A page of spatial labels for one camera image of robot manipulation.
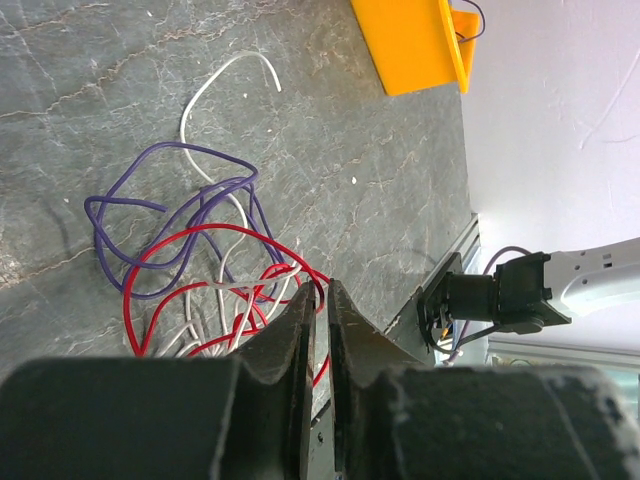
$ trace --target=orange bin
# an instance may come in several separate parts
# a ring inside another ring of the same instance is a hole
[[[469,77],[480,16],[456,11],[448,0],[351,0],[388,95],[401,95]]]

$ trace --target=gray table surface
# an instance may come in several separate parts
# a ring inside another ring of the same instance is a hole
[[[255,163],[277,238],[299,242],[376,325],[390,321],[469,221],[457,87],[386,96],[346,0],[7,0],[0,6],[1,378],[43,355],[131,355],[121,297],[98,267],[83,200],[106,192],[148,145],[175,140],[190,97],[241,50],[271,60],[282,93],[257,59],[239,60],[196,105],[187,138]],[[242,173],[196,159],[215,178]],[[154,155],[123,194],[176,208],[203,185],[172,151]],[[230,208],[212,219],[238,221]],[[135,253],[162,216],[113,208],[106,223]],[[232,263],[240,278],[267,265],[255,243],[244,245]],[[199,246],[202,261],[185,280],[210,278],[215,267]],[[148,277],[139,288],[160,281]],[[215,333],[213,295],[196,304]],[[136,305],[140,330],[150,306]],[[182,321],[178,302],[160,335]],[[321,318],[318,362],[326,346]],[[326,381],[316,393],[317,408]]]

